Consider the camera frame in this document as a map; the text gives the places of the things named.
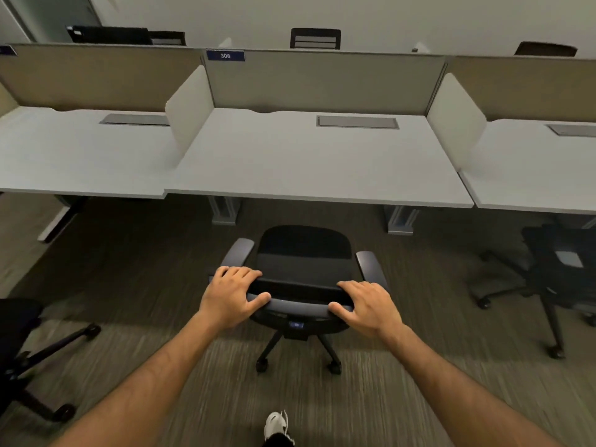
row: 306 sign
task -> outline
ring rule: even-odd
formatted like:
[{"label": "306 sign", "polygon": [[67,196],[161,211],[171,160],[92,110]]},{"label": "306 sign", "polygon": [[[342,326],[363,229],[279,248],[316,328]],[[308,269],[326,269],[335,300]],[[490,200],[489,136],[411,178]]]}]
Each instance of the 306 sign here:
[{"label": "306 sign", "polygon": [[207,50],[207,59],[210,61],[244,61],[244,51]]}]

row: white sneaker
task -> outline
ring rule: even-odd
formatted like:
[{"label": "white sneaker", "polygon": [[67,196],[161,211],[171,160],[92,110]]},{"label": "white sneaker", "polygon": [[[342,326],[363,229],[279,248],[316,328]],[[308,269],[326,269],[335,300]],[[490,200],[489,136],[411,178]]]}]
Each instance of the white sneaker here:
[{"label": "white sneaker", "polygon": [[264,439],[267,440],[276,433],[282,433],[291,443],[294,440],[288,436],[288,415],[285,411],[282,413],[271,413],[264,423]]}]

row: white desk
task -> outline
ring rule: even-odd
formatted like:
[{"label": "white desk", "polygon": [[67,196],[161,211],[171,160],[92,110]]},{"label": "white desk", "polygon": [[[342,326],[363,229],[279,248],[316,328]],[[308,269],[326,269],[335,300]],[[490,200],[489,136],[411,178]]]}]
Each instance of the white desk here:
[{"label": "white desk", "polygon": [[[316,113],[215,108],[167,183],[168,192],[471,207],[424,116],[398,130],[318,127]],[[346,114],[368,116],[366,114]]]},{"label": "white desk", "polygon": [[489,122],[460,172],[481,208],[596,213],[596,138],[557,136],[546,124]]},{"label": "white desk", "polygon": [[22,106],[4,115],[0,191],[163,198],[180,159],[171,129],[100,124],[111,112]]}]

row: blue label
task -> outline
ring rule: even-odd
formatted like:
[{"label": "blue label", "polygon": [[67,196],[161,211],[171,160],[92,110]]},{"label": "blue label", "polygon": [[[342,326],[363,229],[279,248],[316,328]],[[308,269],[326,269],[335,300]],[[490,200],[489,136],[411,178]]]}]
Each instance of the blue label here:
[{"label": "blue label", "polygon": [[210,61],[244,61],[244,51],[207,50],[207,59]]},{"label": "blue label", "polygon": [[17,52],[14,51],[11,45],[0,45],[0,55],[17,56]]}]

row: black chair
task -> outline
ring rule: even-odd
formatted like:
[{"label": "black chair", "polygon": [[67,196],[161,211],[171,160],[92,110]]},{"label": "black chair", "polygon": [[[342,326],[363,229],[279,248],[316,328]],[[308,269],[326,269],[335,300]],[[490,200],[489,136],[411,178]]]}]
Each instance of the black chair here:
[{"label": "black chair", "polygon": [[186,46],[183,31],[149,31],[153,45],[181,45]]},{"label": "black chair", "polygon": [[68,26],[66,31],[77,44],[153,45],[146,28]]},{"label": "black chair", "polygon": [[494,257],[514,270],[524,278],[525,287],[486,295],[478,299],[477,304],[481,309],[488,309],[492,298],[512,293],[538,294],[556,341],[548,348],[548,354],[554,359],[563,359],[564,343],[555,306],[589,314],[587,322],[596,327],[596,231],[545,225],[524,228],[521,235],[535,261],[529,269],[493,251],[481,254],[481,258]]},{"label": "black chair", "polygon": [[[221,266],[242,266],[255,242],[236,240]],[[369,251],[356,254],[366,281],[387,289],[387,281],[375,257]],[[277,226],[267,230],[257,250],[257,269],[263,276],[249,288],[246,297],[268,291],[271,301],[252,315],[259,324],[276,330],[257,359],[257,372],[267,370],[267,355],[282,337],[307,340],[317,336],[332,357],[327,366],[332,374],[341,374],[341,361],[329,343],[327,334],[347,329],[347,324],[329,312],[327,305],[337,301],[348,310],[352,299],[336,284],[352,279],[352,249],[348,239],[330,229],[308,226]]]},{"label": "black chair", "polygon": [[577,48],[571,45],[551,44],[548,42],[520,42],[516,55],[526,56],[575,56]]},{"label": "black chair", "polygon": [[21,375],[79,337],[97,337],[101,328],[92,323],[31,356],[30,352],[19,353],[29,333],[40,325],[42,310],[43,306],[34,300],[0,299],[0,415],[16,401],[45,420],[67,422],[75,415],[76,407],[66,404],[52,411],[26,390],[31,377]]},{"label": "black chair", "polygon": [[290,48],[324,48],[339,50],[340,46],[340,29],[292,28]]}]

